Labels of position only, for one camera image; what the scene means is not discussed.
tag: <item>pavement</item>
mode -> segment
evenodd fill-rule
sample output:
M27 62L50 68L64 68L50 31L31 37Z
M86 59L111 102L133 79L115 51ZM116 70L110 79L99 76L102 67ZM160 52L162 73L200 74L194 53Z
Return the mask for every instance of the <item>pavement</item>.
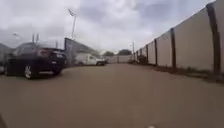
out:
M8 128L223 128L223 97L221 84L125 64L0 76Z

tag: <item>parking lot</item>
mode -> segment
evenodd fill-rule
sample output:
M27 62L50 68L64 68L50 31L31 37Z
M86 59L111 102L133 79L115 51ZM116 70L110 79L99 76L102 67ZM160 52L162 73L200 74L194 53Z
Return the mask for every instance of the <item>parking lot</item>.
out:
M0 76L8 128L223 128L223 97L222 85L126 64Z

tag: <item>sky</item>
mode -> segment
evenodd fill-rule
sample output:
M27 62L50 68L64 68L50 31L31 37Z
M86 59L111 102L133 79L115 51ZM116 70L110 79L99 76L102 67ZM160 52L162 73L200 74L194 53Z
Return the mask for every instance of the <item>sky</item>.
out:
M63 48L71 37L99 51L136 49L214 0L0 0L0 43L16 47L39 40Z

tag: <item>car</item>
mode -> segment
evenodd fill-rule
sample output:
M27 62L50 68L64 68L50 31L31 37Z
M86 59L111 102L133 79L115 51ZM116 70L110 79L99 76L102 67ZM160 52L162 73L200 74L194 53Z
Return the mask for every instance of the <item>car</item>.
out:
M78 53L75 58L76 65L98 65L104 66L105 59L92 55L90 53Z
M25 43L8 54L4 63L4 74L22 74L33 79L41 72L59 75L66 63L63 50L51 48L40 43Z

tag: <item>dark car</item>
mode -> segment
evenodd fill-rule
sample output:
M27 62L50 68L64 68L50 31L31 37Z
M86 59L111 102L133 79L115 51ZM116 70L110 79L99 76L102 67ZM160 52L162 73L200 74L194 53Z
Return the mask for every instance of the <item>dark car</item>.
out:
M23 74L27 79L40 72L52 71L58 75L66 63L63 50L37 43L26 43L17 47L5 60L5 75Z

